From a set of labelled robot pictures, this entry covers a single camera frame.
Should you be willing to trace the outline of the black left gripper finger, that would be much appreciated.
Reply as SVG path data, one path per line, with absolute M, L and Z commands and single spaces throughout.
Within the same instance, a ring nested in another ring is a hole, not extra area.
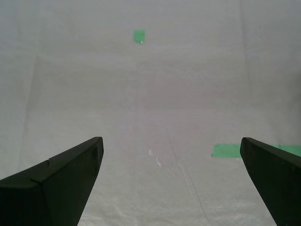
M 103 139 L 94 137 L 0 181 L 2 226 L 76 226 L 96 182 Z
M 301 224 L 301 158 L 250 137 L 241 141 L 246 170 L 278 226 Z

